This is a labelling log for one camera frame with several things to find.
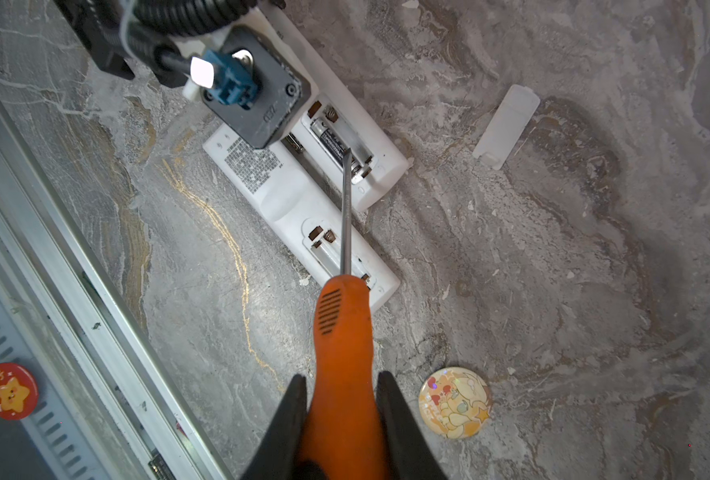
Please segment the white battery cover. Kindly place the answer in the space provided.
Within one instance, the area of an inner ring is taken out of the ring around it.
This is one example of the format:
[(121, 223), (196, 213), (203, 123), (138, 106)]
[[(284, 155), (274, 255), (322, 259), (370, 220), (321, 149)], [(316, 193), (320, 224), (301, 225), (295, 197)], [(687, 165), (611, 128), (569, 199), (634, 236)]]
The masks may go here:
[(494, 170), (500, 170), (540, 102), (532, 89), (511, 85), (473, 149), (473, 158)]

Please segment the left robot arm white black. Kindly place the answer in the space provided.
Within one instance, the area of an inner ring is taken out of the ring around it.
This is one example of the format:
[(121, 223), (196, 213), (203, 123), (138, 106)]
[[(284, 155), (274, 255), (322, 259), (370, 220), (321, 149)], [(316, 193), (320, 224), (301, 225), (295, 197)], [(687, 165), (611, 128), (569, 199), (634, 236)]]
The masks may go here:
[(168, 88), (183, 86), (189, 60), (175, 37), (213, 33), (245, 17), (257, 0), (138, 1), (131, 18), (121, 24), (118, 1), (61, 1), (55, 4), (73, 32), (103, 72), (132, 80), (131, 58), (147, 66)]

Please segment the orange handled screwdriver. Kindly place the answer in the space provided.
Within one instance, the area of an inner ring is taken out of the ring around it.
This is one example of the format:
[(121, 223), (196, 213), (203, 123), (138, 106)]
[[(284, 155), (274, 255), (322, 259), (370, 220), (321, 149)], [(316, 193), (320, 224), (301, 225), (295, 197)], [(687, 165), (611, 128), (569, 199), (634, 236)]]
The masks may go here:
[(387, 447), (372, 381), (369, 289), (352, 274), (351, 170), (343, 158), (340, 273), (324, 285), (314, 316), (316, 379), (298, 461), (328, 479), (387, 479)]

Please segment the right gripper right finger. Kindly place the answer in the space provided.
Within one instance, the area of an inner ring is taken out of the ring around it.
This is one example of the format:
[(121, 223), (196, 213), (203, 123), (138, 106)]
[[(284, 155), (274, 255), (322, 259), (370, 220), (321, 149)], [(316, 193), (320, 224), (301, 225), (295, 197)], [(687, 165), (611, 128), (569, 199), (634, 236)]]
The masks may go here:
[(377, 378), (376, 403), (392, 479), (446, 479), (392, 373)]

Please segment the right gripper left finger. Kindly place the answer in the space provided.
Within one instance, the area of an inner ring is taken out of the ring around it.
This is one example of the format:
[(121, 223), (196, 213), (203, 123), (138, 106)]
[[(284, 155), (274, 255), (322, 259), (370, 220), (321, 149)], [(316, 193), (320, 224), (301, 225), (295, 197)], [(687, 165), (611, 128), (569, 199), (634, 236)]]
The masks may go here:
[(306, 417), (306, 378), (296, 374), (241, 479), (292, 479)]

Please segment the white remote control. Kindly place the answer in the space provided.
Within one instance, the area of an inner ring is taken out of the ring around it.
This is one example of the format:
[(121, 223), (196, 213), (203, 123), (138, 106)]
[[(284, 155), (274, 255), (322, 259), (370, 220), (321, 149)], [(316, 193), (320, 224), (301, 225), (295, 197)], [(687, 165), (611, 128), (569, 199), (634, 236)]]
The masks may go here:
[(336, 187), (341, 186), (343, 155), (349, 150), (353, 208), (366, 211), (397, 184), (408, 160), (281, 8), (262, 1), (260, 10), (317, 88), (283, 143)]
[(203, 149), (319, 285), (340, 274), (340, 208), (285, 146), (254, 149), (223, 124)]

